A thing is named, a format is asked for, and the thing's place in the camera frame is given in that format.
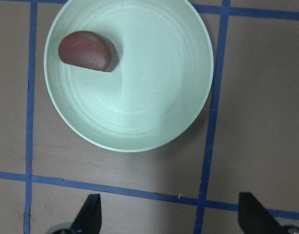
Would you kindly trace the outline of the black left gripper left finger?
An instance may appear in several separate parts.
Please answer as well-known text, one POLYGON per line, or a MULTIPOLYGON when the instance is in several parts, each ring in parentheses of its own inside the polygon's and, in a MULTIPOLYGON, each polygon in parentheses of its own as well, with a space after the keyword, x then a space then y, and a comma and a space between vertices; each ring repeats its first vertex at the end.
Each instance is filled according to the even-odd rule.
POLYGON ((86 198, 70 229, 74 234, 98 234, 101 230, 100 194, 86 198))

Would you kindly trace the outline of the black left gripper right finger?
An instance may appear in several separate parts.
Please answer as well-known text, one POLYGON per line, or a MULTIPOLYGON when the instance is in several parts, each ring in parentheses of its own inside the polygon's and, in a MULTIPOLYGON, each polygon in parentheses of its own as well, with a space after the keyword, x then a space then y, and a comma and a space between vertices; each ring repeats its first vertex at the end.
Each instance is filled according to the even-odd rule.
POLYGON ((239 193, 238 224, 244 234, 281 233, 281 225, 250 192, 239 193))

